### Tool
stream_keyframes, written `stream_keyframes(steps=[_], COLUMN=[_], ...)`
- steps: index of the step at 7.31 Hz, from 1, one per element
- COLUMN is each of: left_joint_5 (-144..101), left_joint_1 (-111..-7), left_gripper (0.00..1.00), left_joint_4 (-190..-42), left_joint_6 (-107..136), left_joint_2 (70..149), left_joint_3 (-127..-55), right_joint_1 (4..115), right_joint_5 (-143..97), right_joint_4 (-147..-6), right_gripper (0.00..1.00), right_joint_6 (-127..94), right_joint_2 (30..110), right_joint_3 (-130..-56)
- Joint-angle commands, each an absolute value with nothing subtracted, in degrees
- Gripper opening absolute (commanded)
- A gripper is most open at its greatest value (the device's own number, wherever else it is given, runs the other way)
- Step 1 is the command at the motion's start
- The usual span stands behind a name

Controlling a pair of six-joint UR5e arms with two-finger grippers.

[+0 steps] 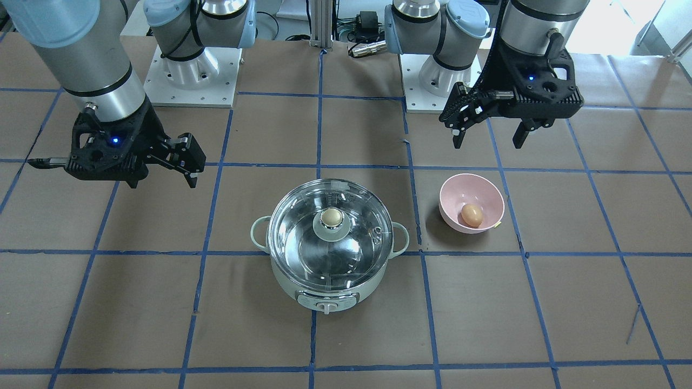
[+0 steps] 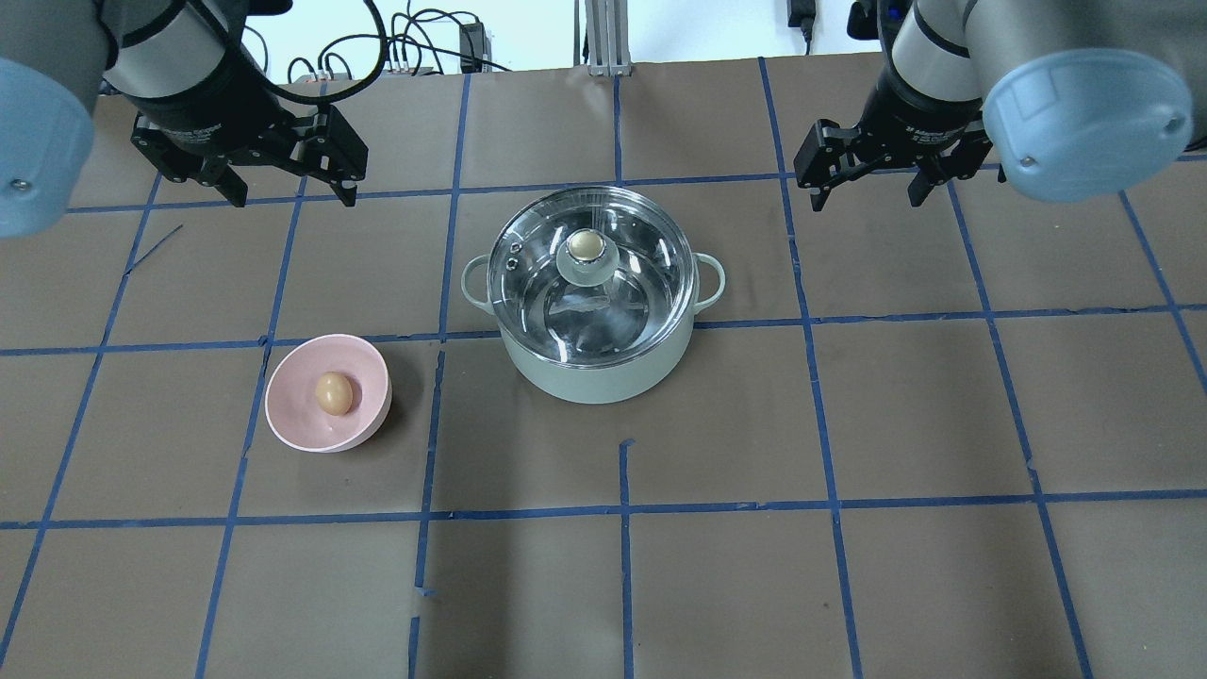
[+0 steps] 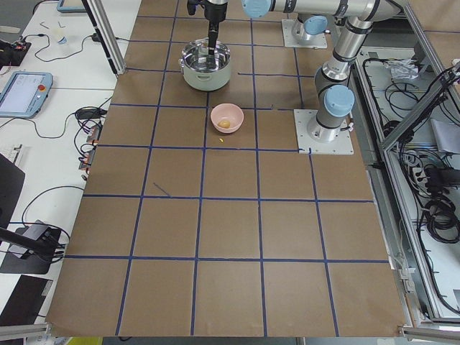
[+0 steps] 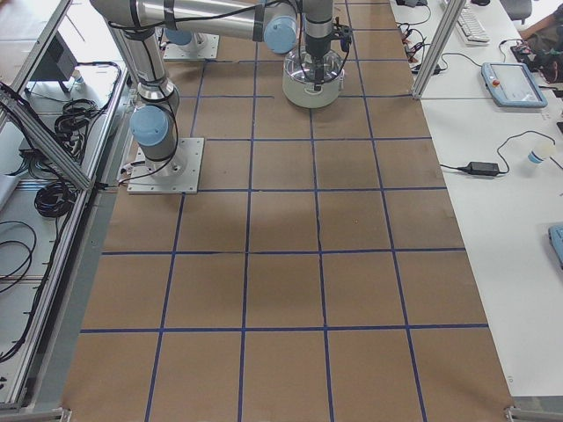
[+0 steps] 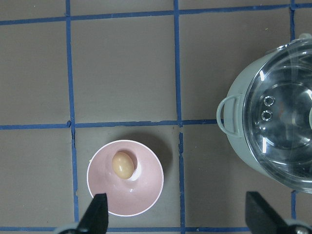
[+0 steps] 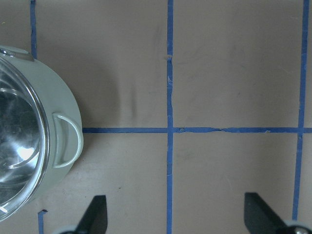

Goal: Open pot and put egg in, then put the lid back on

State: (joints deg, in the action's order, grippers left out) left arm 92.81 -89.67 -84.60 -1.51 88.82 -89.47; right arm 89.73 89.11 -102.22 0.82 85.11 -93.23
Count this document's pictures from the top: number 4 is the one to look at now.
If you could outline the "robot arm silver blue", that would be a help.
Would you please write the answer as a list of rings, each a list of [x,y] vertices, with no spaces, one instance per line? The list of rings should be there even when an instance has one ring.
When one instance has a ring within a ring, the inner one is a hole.
[[[155,29],[209,33],[264,42],[288,52],[296,43],[298,8],[294,1],[256,4],[237,1],[93,1],[107,26],[123,37],[119,47],[136,74],[141,101],[153,107],[179,106],[178,91],[164,66]]]
[[[332,43],[345,54],[352,43],[352,30],[334,17],[332,1],[165,1],[163,9],[170,30],[253,40],[278,55],[293,51],[303,82],[315,93],[343,71],[345,59],[336,70],[326,69]]]

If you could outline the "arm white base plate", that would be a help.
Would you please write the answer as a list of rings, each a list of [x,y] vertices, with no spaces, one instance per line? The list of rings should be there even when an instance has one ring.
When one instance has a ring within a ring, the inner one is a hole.
[[[131,194],[197,193],[201,174],[201,160],[205,140],[203,138],[180,138],[176,155],[162,170],[151,174],[160,164],[147,161],[140,147],[136,151],[135,166],[128,181]]]
[[[215,60],[218,45],[218,35],[195,33],[191,41],[185,45],[169,41],[165,48],[164,60],[168,62]]]

